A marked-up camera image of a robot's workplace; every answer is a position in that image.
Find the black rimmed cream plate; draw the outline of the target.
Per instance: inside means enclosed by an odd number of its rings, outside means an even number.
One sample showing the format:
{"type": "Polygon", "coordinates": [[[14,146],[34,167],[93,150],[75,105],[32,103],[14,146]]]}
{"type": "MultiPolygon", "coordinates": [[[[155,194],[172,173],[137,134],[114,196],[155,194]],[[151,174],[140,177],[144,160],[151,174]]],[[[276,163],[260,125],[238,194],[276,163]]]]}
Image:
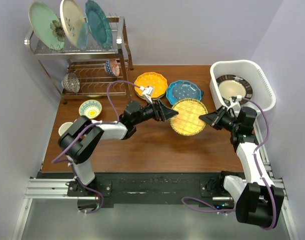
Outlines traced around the black rimmed cream plate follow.
{"type": "Polygon", "coordinates": [[[230,106],[230,97],[241,95],[243,98],[251,99],[253,96],[253,88],[250,83],[237,75],[222,75],[216,79],[216,83],[227,106],[230,106]]]}

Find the yellow woven pattern plate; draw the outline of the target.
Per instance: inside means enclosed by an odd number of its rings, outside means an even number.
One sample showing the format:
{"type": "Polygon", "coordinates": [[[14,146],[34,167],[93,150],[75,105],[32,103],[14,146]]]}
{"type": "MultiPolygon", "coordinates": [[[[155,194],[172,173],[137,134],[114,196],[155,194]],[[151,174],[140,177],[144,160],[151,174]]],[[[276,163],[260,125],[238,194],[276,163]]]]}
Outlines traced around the yellow woven pattern plate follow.
{"type": "Polygon", "coordinates": [[[197,135],[207,125],[199,118],[208,113],[208,109],[200,100],[185,98],[175,103],[171,109],[177,111],[178,115],[169,120],[170,126],[179,135],[197,135]]]}

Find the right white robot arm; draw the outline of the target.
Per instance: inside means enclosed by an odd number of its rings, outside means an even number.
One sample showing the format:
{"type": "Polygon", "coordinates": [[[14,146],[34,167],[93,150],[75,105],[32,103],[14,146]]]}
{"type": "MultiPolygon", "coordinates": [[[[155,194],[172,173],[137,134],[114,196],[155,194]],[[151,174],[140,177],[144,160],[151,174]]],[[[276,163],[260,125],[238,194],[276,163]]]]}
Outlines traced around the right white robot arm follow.
{"type": "Polygon", "coordinates": [[[199,119],[216,130],[230,132],[230,142],[243,167],[245,180],[226,173],[215,184],[218,195],[230,194],[235,202],[237,221],[259,226],[266,230],[276,227],[284,201],[284,191],[276,187],[269,177],[261,156],[257,153],[260,144],[253,134],[257,111],[244,106],[237,116],[222,106],[199,119]]]}

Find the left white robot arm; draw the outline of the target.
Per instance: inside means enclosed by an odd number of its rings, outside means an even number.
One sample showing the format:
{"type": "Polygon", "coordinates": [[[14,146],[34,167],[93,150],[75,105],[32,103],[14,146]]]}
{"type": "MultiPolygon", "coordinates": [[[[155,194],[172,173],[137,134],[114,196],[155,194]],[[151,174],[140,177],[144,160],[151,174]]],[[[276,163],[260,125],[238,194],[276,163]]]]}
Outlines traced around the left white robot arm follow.
{"type": "Polygon", "coordinates": [[[80,116],[58,140],[61,155],[67,156],[80,181],[78,190],[84,196],[91,196],[96,191],[96,177],[90,157],[101,140],[127,140],[136,132],[138,124],[150,119],[166,122],[178,114],[178,111],[157,100],[145,106],[131,101],[114,122],[96,121],[84,115],[80,116]]]}

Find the bright blue dotted plate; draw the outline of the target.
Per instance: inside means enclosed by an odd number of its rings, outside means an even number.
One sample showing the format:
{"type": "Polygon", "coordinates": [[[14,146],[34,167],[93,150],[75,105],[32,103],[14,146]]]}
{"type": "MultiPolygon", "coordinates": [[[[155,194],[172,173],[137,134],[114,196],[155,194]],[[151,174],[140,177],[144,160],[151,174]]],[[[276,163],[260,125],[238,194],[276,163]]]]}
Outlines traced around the bright blue dotted plate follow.
{"type": "Polygon", "coordinates": [[[166,90],[166,98],[173,106],[183,99],[199,100],[201,89],[193,82],[188,80],[177,80],[172,82],[166,90]]]}

